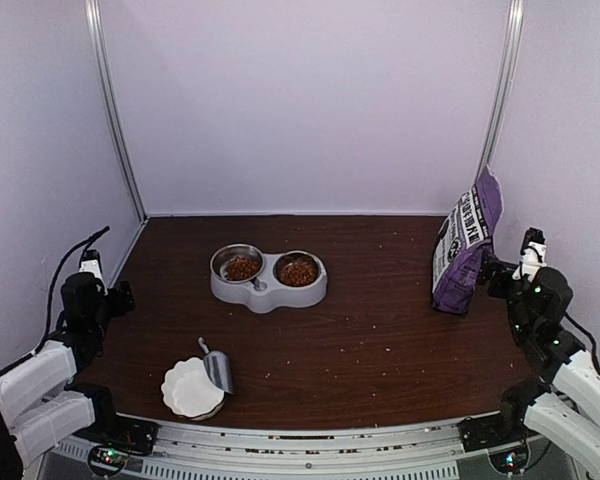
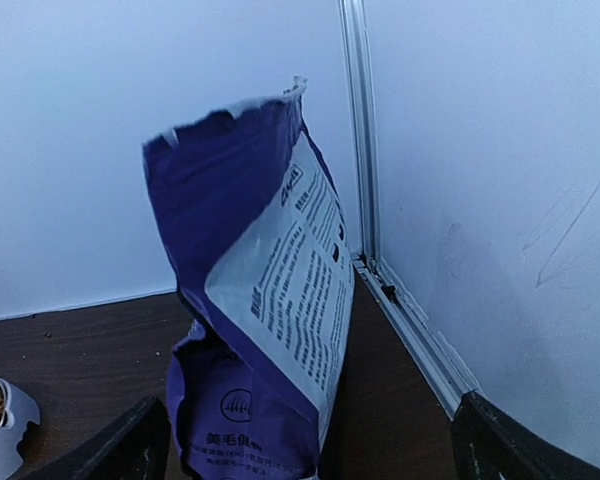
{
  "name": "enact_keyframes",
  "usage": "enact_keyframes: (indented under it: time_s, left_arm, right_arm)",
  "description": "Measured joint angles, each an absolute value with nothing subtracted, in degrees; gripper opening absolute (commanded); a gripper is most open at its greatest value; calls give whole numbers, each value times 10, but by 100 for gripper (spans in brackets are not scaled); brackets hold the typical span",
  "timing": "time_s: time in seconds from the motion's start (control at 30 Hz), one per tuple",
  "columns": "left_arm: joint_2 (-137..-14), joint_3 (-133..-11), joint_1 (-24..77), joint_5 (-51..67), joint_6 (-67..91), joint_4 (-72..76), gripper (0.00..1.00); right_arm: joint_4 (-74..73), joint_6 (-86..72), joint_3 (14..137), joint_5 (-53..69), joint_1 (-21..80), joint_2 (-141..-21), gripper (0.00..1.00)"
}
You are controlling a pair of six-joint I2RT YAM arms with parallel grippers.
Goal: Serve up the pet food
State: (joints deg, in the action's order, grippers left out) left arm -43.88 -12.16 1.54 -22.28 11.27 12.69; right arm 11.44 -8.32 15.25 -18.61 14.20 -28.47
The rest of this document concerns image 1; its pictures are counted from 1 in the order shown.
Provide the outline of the purple puppy food bag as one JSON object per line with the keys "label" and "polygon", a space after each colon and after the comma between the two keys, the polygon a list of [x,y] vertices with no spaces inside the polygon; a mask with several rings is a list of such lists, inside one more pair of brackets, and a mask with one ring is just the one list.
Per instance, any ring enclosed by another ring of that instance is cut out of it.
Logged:
{"label": "purple puppy food bag", "polygon": [[431,268],[431,304],[435,310],[453,315],[468,312],[483,254],[493,251],[493,236],[502,212],[499,180],[486,167],[438,230]]}

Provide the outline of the metal food scoop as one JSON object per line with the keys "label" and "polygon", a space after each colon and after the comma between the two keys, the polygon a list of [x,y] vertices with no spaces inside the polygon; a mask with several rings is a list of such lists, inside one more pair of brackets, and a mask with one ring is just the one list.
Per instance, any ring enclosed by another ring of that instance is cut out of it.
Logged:
{"label": "metal food scoop", "polygon": [[234,384],[229,357],[219,350],[211,350],[203,337],[198,338],[198,345],[203,352],[202,361],[210,381],[224,393],[233,394]]}

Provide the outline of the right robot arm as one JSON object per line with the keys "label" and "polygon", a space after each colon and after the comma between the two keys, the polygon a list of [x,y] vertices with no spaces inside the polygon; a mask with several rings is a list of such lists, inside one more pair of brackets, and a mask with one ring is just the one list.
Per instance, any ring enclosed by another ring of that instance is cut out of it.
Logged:
{"label": "right robot arm", "polygon": [[487,254],[478,281],[505,301],[514,342],[535,373],[503,394],[493,433],[510,442],[537,432],[600,479],[600,363],[595,348],[561,324],[573,298],[566,277]]}

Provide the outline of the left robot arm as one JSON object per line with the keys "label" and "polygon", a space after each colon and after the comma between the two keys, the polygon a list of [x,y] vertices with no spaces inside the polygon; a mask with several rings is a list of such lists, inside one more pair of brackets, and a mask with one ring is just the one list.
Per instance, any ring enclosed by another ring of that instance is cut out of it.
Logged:
{"label": "left robot arm", "polygon": [[60,327],[35,353],[0,371],[0,479],[19,479],[40,456],[87,429],[103,444],[117,442],[124,424],[111,391],[74,377],[103,353],[112,319],[135,308],[128,282],[108,289],[80,272],[61,287]]}

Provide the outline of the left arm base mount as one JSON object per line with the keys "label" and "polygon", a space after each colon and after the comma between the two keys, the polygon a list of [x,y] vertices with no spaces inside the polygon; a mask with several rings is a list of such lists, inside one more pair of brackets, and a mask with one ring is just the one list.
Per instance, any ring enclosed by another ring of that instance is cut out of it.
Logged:
{"label": "left arm base mount", "polygon": [[159,425],[156,422],[117,416],[112,425],[93,425],[78,430],[74,436],[104,444],[135,456],[153,453]]}

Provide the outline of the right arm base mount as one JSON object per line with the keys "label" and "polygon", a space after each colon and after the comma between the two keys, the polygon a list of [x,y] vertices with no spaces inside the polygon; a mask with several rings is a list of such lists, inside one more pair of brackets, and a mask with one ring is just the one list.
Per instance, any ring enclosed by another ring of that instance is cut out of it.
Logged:
{"label": "right arm base mount", "polygon": [[492,449],[510,443],[524,443],[536,432],[525,426],[505,425],[499,412],[480,417],[466,417],[456,425],[464,451]]}

